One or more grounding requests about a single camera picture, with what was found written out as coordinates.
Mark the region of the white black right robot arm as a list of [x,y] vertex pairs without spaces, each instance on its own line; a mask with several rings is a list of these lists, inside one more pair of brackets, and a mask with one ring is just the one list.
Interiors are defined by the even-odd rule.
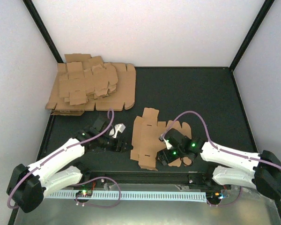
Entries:
[[217,167],[203,178],[204,185],[214,189],[218,185],[236,185],[257,190],[272,200],[281,199],[281,161],[270,151],[243,152],[199,137],[189,138],[172,128],[159,140],[165,143],[156,159],[169,165],[178,158],[200,156]]

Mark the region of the brown cardboard box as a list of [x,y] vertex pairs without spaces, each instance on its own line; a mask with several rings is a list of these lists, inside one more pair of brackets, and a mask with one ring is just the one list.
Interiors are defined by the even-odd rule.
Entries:
[[191,127],[188,123],[171,120],[158,121],[159,110],[154,108],[144,108],[143,115],[137,116],[133,124],[132,146],[130,159],[137,161],[141,169],[157,171],[156,154],[166,148],[165,143],[159,137],[170,125],[183,135],[192,137]]

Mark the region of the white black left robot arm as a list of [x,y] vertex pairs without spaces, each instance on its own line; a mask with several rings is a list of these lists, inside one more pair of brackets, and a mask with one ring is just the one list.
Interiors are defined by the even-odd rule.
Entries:
[[86,153],[126,152],[132,146],[122,137],[125,125],[113,125],[98,117],[93,125],[79,130],[57,150],[28,166],[19,164],[12,172],[7,194],[15,208],[29,213],[50,194],[68,186],[86,187],[89,168],[77,159]]

